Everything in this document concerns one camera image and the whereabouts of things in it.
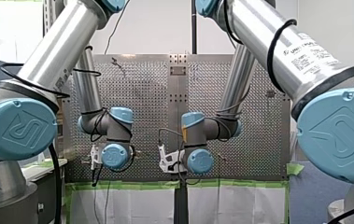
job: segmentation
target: metal post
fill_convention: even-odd
[[[77,69],[85,71],[95,70],[91,47],[87,47],[80,56],[77,63]],[[98,89],[96,74],[76,72],[74,74],[74,80],[77,89],[80,113],[101,110],[101,96]]]
[[[243,46],[238,45],[232,60],[232,68],[226,88],[220,101],[218,116],[229,119],[238,118],[241,111],[241,100],[248,94],[249,84],[255,72],[257,61],[253,54]]]
[[[191,53],[197,54],[197,13],[195,0],[191,0]]]
[[[18,76],[60,91],[106,14],[92,0],[75,1],[61,13]]]

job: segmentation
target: metal frame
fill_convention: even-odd
[[[229,73],[229,67],[231,65],[233,55],[189,55],[188,57],[188,63],[191,66],[189,67],[189,82],[194,81],[197,79],[197,81],[201,80],[202,77],[200,75],[196,76],[195,73],[199,73],[199,63],[208,63],[211,66],[213,65],[214,68],[218,69],[218,72],[221,70],[221,74],[218,74],[218,76],[224,76],[224,79],[222,80],[224,82],[224,85],[226,85],[226,79]],[[267,104],[280,104],[279,109],[279,120],[280,120],[280,127],[279,127],[279,133],[275,132],[275,130],[272,130],[272,133],[276,134],[275,136],[266,136],[264,135],[265,133],[262,132],[262,135],[257,137],[258,139],[261,139],[261,141],[266,142],[266,144],[272,144],[271,142],[268,141],[268,139],[272,139],[273,137],[279,138],[279,148],[274,148],[274,151],[278,151],[280,154],[277,155],[276,153],[274,156],[279,156],[279,162],[280,166],[279,169],[277,169],[277,174],[276,172],[273,175],[228,175],[227,171],[231,169],[250,169],[251,167],[248,166],[240,166],[239,161],[232,161],[234,158],[233,156],[241,157],[241,153],[245,153],[244,149],[245,148],[238,148],[237,150],[234,151],[234,155],[231,155],[230,151],[220,151],[219,149],[234,149],[236,147],[236,141],[239,141],[239,139],[244,139],[245,135],[250,134],[248,133],[247,127],[243,127],[243,132],[242,134],[237,138],[237,139],[231,139],[228,143],[221,143],[218,141],[209,141],[208,142],[208,147],[210,150],[213,152],[213,156],[215,159],[215,166],[212,169],[212,172],[209,174],[199,176],[199,175],[189,175],[190,178],[216,178],[216,177],[221,177],[221,178],[229,178],[229,179],[249,179],[249,180],[261,180],[261,181],[280,181],[280,180],[286,180],[287,178],[287,169],[286,169],[286,164],[289,162],[289,147],[290,147],[290,99],[286,94],[279,92],[276,87],[273,86],[271,83],[270,78],[268,78],[267,73],[265,70],[258,64],[257,70],[255,71],[254,77],[252,79],[252,86],[259,86],[263,85],[267,91],[273,91],[276,95],[275,98],[265,98],[264,95],[267,94],[267,92],[261,92],[261,91],[255,91],[251,90],[250,93],[248,94],[248,97],[246,101],[243,103],[243,114],[241,115],[241,120],[244,124],[247,123],[247,119],[251,117],[251,114],[244,113],[245,109],[247,107],[250,107],[250,104],[254,104],[258,108],[263,108],[263,106],[259,106],[258,104],[262,104],[263,100],[267,100]],[[216,82],[216,81],[210,81],[206,83],[206,86],[211,89],[211,91],[206,92],[206,96],[203,97],[197,97],[195,95],[200,94],[200,90],[191,90],[192,87],[196,88],[197,85],[192,85],[190,83],[189,85],[189,110],[197,110],[200,109],[203,112],[206,112],[205,114],[207,116],[214,116],[215,115],[215,110],[219,106],[220,102],[220,97],[223,92],[223,86],[222,83]],[[214,87],[217,87],[220,89],[219,92],[214,90]],[[217,101],[211,101],[211,97],[217,98]],[[194,98],[205,98],[206,99],[206,104],[210,104],[210,106],[206,106],[205,108],[211,107],[209,110],[199,107],[195,108],[195,106],[192,106],[194,104],[193,99]],[[260,127],[258,124],[258,129],[255,129],[255,131],[260,131]]]
[[[135,124],[133,125],[133,132],[135,136],[133,137],[133,145],[139,144],[139,142],[145,142],[145,148],[138,148],[138,150],[143,151],[143,159],[138,159],[136,164],[133,165],[130,170],[123,174],[111,174],[108,170],[104,170],[101,178],[102,179],[120,179],[120,180],[128,180],[128,181],[160,181],[160,180],[175,180],[177,179],[175,176],[159,173],[161,169],[158,167],[158,152],[157,152],[157,128],[160,127],[168,127],[173,130],[180,130],[180,117],[183,113],[187,112],[188,109],[192,110],[194,108],[194,99],[197,94],[199,94],[199,90],[193,90],[194,86],[191,85],[192,82],[195,81],[196,73],[200,71],[194,71],[194,69],[198,68],[200,63],[209,63],[211,66],[217,66],[215,69],[216,72],[221,71],[221,74],[213,74],[208,77],[206,81],[210,81],[210,78],[219,77],[222,82],[227,79],[227,74],[229,72],[229,66],[232,60],[232,55],[97,55],[94,56],[94,61],[96,63],[96,68],[98,71],[103,73],[102,77],[99,77],[99,84],[102,93],[102,98],[105,106],[110,105],[125,105],[132,106],[135,108]],[[121,65],[125,71],[122,71],[117,64]],[[158,70],[151,68],[151,66],[157,66]],[[123,76],[123,72],[125,72],[126,78],[131,81],[131,83],[114,80],[112,82],[104,83],[104,78],[114,78],[117,76]],[[150,84],[151,81],[156,82],[157,78],[161,79],[161,90],[156,89],[155,86]],[[222,82],[211,82],[208,84],[208,88],[216,87],[217,90],[223,90]],[[264,135],[266,130],[262,130],[261,124],[255,124],[255,116],[260,116],[260,114],[255,115],[243,115],[243,120],[246,118],[251,118],[249,120],[251,122],[249,125],[259,125],[259,131],[262,132],[261,135],[258,135],[256,141],[254,143],[250,143],[250,146],[255,146],[257,142],[263,142],[265,148],[260,151],[250,151],[247,152],[247,147],[239,147],[238,150],[234,149],[234,152],[238,152],[239,156],[243,155],[242,153],[250,153],[255,156],[256,154],[261,157],[269,157],[269,161],[272,165],[264,164],[261,167],[265,172],[272,169],[272,173],[266,175],[265,173],[258,173],[258,175],[244,175],[245,169],[247,166],[240,166],[239,164],[243,164],[245,161],[236,161],[235,163],[231,162],[231,165],[234,167],[234,170],[240,170],[240,173],[230,174],[231,169],[227,169],[228,166],[223,166],[223,159],[229,161],[230,158],[235,157],[235,155],[227,155],[227,153],[232,150],[223,150],[213,151],[214,157],[216,158],[216,166],[213,169],[213,172],[202,176],[202,178],[236,178],[236,179],[253,179],[253,180],[264,180],[264,181],[279,181],[287,178],[286,176],[286,163],[289,160],[289,141],[290,141],[290,100],[282,93],[277,92],[276,88],[274,88],[270,82],[270,79],[267,78],[267,75],[264,73],[264,70],[261,68],[260,74],[255,75],[253,78],[253,85],[261,85],[265,86],[265,89],[260,89],[258,91],[251,92],[251,98],[247,98],[247,102],[245,103],[245,107],[250,107],[251,104],[256,106],[255,108],[259,109],[261,113],[269,113],[276,120],[273,120],[274,124],[271,132],[269,134],[273,135]],[[141,93],[145,94],[155,94],[153,99],[149,99],[151,96],[145,95],[145,101],[153,100],[153,102],[149,102],[147,104],[135,105],[136,102],[133,98],[123,98],[124,92],[128,93],[129,88],[131,86],[139,86],[137,89]],[[211,95],[212,90],[208,89],[208,92],[205,92],[208,97],[215,97]],[[271,93],[275,93],[276,96],[272,98]],[[215,109],[219,106],[217,100],[207,101],[210,106],[205,107],[208,116],[215,115]],[[71,178],[67,178],[69,182],[79,182],[79,181],[90,181],[91,173],[89,166],[83,166],[80,164],[80,159],[83,156],[81,151],[76,152],[75,148],[72,148],[72,141],[78,141],[80,144],[90,144],[89,136],[87,134],[79,134],[78,136],[72,136],[72,133],[76,129],[76,120],[72,120],[71,113],[78,113],[78,105],[76,99],[64,99],[63,100],[63,108],[64,108],[64,148],[65,148],[65,156],[70,160],[68,167],[70,172],[74,173],[75,177],[69,176]],[[144,137],[142,132],[143,128],[145,130],[148,129],[146,136]],[[256,136],[255,133],[246,133],[251,138]],[[175,147],[175,143],[180,143],[173,135],[162,136],[168,141],[164,141],[168,143],[167,147],[168,151],[174,151],[177,148]],[[231,140],[231,143],[218,143],[216,141],[211,141],[209,143],[210,149],[212,147],[222,146],[222,148],[234,148],[236,146],[235,142],[237,140]],[[89,155],[91,146],[85,148],[87,150],[87,155]],[[245,160],[249,160],[250,157],[243,157]],[[257,158],[252,158],[254,161],[251,163],[253,166],[258,166],[261,164],[259,162],[255,163]]]

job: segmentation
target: robotic arm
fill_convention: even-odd
[[[263,0],[196,0],[196,7],[237,35],[291,98],[307,158],[324,173],[354,183],[354,66],[339,62]],[[191,125],[186,127],[189,136]]]
[[[86,47],[94,31],[123,7],[124,1],[68,1],[16,79],[0,81],[0,161],[31,158],[52,143],[58,111],[53,93],[61,91],[77,62],[78,71],[83,71],[75,78],[82,112],[79,127],[107,136],[105,166],[119,168],[130,159],[133,112],[122,107],[103,110],[96,77],[90,73],[91,48]]]

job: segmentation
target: black cable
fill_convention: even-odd
[[[197,54],[197,10],[195,0],[191,0],[191,53]]]
[[[178,148],[178,153],[177,153],[177,159],[178,159],[178,160],[179,160],[179,158],[180,158],[180,151],[181,151],[182,148],[183,148],[183,141],[182,141],[182,144],[180,145],[180,147]],[[181,174],[181,172],[180,172],[180,169],[179,169],[179,165],[180,165],[180,164],[182,164],[182,162],[178,162],[178,164],[177,164],[177,174],[178,174],[179,180],[180,180],[181,182],[183,182],[183,183],[186,184],[186,185],[196,185],[196,184],[198,184],[198,183],[202,180],[202,176],[203,176],[203,175],[200,175],[200,178],[199,178],[196,182],[194,182],[194,183],[189,183],[189,182],[187,181],[187,179],[183,178],[183,176],[182,176],[182,174]]]
[[[98,116],[97,119],[95,120],[94,128],[92,129],[92,132],[90,133],[90,141],[91,142],[96,142],[102,137],[102,135],[98,131],[98,125],[101,123],[101,120],[104,118],[104,116],[107,112],[106,108],[103,108],[103,110],[104,110],[104,112],[101,114],[101,116]],[[92,139],[96,134],[99,134],[99,136],[95,139]]]
[[[346,217],[351,217],[352,215],[354,215],[354,209],[332,219],[330,222],[328,222],[328,224],[339,224],[339,221],[345,219]]]
[[[232,43],[233,48],[235,48],[235,43],[233,42],[232,38],[230,37],[229,33],[227,34],[227,37],[229,37],[230,43]]]
[[[25,79],[23,79],[23,78],[18,77],[16,74],[12,74],[10,71],[8,71],[8,70],[6,69],[6,67],[21,67],[21,66],[24,66],[24,64],[23,64],[23,63],[2,63],[2,64],[0,65],[0,69],[1,69],[1,71],[2,71],[3,73],[5,73],[6,75],[8,75],[9,77],[15,78],[15,79],[17,79],[19,82],[21,82],[22,84],[27,85],[27,86],[29,86],[29,87],[34,87],[34,88],[37,88],[37,89],[42,90],[42,91],[50,92],[50,93],[53,93],[53,94],[55,94],[55,95],[61,96],[61,97],[63,97],[63,98],[67,98],[67,97],[70,96],[70,95],[68,95],[68,94],[66,94],[66,93],[63,93],[63,92],[60,92],[60,91],[52,91],[52,90],[46,89],[46,88],[44,88],[44,87],[41,87],[41,86],[39,86],[39,85],[36,85],[36,84],[34,84],[34,83],[32,83],[32,82],[29,82],[29,81],[27,81],[27,80],[25,80]]]
[[[105,220],[104,224],[107,223],[106,210],[107,210],[107,203],[109,201],[109,189],[110,189],[110,180],[107,183],[107,190],[106,190],[106,202],[105,202],[105,208],[104,208],[104,220]]]
[[[60,164],[58,163],[57,152],[55,151],[54,145],[51,143],[49,146],[49,151],[51,159],[54,165],[54,174],[55,174],[55,217],[54,224],[61,224],[61,208],[62,208],[62,181],[61,181],[61,172]]]
[[[116,30],[118,29],[118,26],[119,26],[119,22],[120,22],[120,20],[121,20],[121,17],[123,16],[124,12],[126,11],[126,8],[127,8],[128,4],[130,3],[130,1],[131,1],[131,0],[129,0],[129,1],[126,2],[126,5],[124,6],[124,9],[123,9],[123,11],[121,12],[121,14],[120,14],[120,16],[119,16],[118,21],[116,21],[115,29],[113,29],[112,34],[109,36],[109,39],[107,40],[107,45],[106,45],[106,49],[105,49],[104,54],[106,54],[106,53],[107,53],[107,50],[109,49],[110,39],[111,39],[112,36],[116,33]]]
[[[101,224],[100,218],[97,215],[97,190],[94,190],[94,215],[95,219],[97,220],[97,224]]]
[[[74,68],[73,70],[75,72],[91,73],[91,74],[94,74],[95,77],[100,77],[102,75],[100,72],[97,72],[97,71],[83,70],[83,69],[78,69],[78,68]]]
[[[272,80],[273,85],[281,92],[284,92],[282,88],[279,86],[278,82],[276,81],[276,76],[273,71],[273,58],[276,49],[276,42],[281,37],[282,32],[291,25],[297,25],[297,21],[294,19],[288,20],[282,25],[275,33],[273,40],[270,44],[269,51],[267,52],[267,73],[269,74],[270,79]]]
[[[103,167],[104,167],[104,165],[101,164],[100,170],[98,171],[96,178],[95,178],[95,179],[94,179],[94,178],[92,179],[92,186],[93,186],[93,187],[96,187],[96,186],[97,186],[98,180],[100,179],[100,175],[101,175],[101,172],[102,172]]]
[[[232,28],[230,27],[230,24],[229,24],[229,16],[227,14],[227,9],[229,8],[228,4],[227,4],[227,1],[228,0],[223,0],[223,14],[225,16],[225,23],[226,23],[226,30],[227,30],[227,33],[229,35],[229,37],[234,40],[237,44],[240,44],[240,45],[244,45],[243,42],[241,42],[241,40],[239,40],[237,37],[234,36],[234,33],[232,31]]]

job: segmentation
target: aluminum tube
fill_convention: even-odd
[[[97,14],[84,3],[69,3],[18,76],[60,91],[98,23]]]
[[[263,0],[229,0],[228,6],[232,30],[258,62],[267,69],[270,44],[276,31],[286,20]],[[223,6],[219,4],[214,18],[219,24],[224,22],[221,11]],[[294,54],[296,53],[293,52],[294,49],[298,49],[301,54]],[[299,58],[312,55],[313,50],[320,50],[321,54],[310,56],[308,60]],[[319,57],[321,55],[331,57],[324,59]],[[302,63],[309,64],[306,64],[304,69],[311,69],[305,71],[299,68]],[[346,69],[311,37],[299,32],[295,26],[285,29],[279,38],[273,57],[273,68],[277,82],[294,103],[328,77]]]
[[[255,72],[257,61],[253,54],[243,46],[238,45],[232,60],[232,68],[226,88],[220,101],[218,116],[223,118],[238,118],[241,111],[241,99],[248,93],[249,84]]]
[[[80,56],[77,69],[95,71],[92,50],[90,48],[86,48]],[[95,74],[76,72],[74,74],[74,80],[80,112],[87,113],[100,110],[102,108],[101,96]]]

